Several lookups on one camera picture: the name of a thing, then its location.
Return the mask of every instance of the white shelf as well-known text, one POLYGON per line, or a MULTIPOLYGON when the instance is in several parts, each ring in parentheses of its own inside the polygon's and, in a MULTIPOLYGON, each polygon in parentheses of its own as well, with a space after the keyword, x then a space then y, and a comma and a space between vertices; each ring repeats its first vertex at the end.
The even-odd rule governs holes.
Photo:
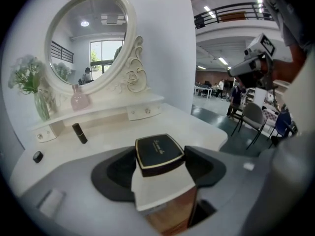
POLYGON ((280 92, 280 91, 278 91, 278 90, 275 90, 275 92, 276 92, 277 94, 279 94, 279 95, 283 95, 283 94, 284 94, 283 92, 280 92))
POLYGON ((289 86, 291 85, 291 84, 288 83, 288 82, 277 81, 277 80, 275 80, 273 83, 276 84, 276 85, 278 85, 278 86, 284 87, 284 88, 286 88, 286 89, 288 89, 289 86))
POLYGON ((103 110, 112 110, 112 109, 118 109, 118 108, 140 105, 140 104, 145 104, 145 103, 158 102, 158 101, 163 101, 164 99, 164 97, 153 94, 153 93, 143 92, 142 94, 143 94, 142 96, 138 94, 138 95, 135 95, 135 97, 128 96, 126 98, 118 98, 118 99, 103 101, 100 103, 90 105, 87 108, 79 110, 77 112, 74 112, 72 109, 60 111, 50 116, 50 119, 47 121, 41 121, 41 122, 35 123, 34 125, 30 126, 28 130, 37 130, 39 128, 50 125, 52 123, 69 119, 72 117, 76 117, 76 116, 95 113, 95 112, 103 111, 103 110))

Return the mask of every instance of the robotic arm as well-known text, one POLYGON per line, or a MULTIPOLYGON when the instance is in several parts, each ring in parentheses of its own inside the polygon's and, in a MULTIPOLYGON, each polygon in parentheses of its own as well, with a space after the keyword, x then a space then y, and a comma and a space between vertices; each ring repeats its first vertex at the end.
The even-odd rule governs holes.
POLYGON ((229 76, 238 77, 246 88, 274 89, 271 74, 275 51, 276 47, 262 33, 244 51, 245 61, 228 70, 229 76), (261 60, 266 61, 267 71, 261 70, 261 60))

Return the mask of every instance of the railing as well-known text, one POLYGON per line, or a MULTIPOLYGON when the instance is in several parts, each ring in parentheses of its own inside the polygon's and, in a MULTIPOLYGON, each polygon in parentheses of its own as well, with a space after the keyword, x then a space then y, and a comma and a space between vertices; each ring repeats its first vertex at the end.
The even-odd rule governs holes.
POLYGON ((196 29, 214 23, 250 19, 273 21, 267 8, 256 2, 231 4, 194 16, 196 29))
POLYGON ((52 41, 51 43, 51 57, 55 57, 64 61, 73 63, 73 55, 71 51, 52 41))

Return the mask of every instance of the black compact box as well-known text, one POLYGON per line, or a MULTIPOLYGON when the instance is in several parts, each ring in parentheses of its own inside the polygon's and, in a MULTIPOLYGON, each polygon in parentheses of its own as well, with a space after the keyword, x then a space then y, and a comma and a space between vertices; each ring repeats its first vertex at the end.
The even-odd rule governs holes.
POLYGON ((153 177, 169 172, 185 161, 185 154, 168 134, 136 140, 136 158, 143 177, 153 177))

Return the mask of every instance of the glass vase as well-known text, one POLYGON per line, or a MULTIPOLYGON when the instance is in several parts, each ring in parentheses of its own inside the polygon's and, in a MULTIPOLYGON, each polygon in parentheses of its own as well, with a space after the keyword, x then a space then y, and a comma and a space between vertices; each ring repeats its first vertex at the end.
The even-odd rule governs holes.
POLYGON ((44 99, 44 95, 41 91, 38 91, 37 93, 34 94, 34 101, 35 101, 35 106, 36 106, 36 109, 40 118, 43 121, 48 120, 49 112, 48 112, 48 108, 44 99))
POLYGON ((72 89, 73 89, 73 96, 71 98, 72 109, 74 111, 79 111, 89 106, 90 104, 89 99, 84 93, 80 91, 79 85, 78 84, 72 85, 72 89))

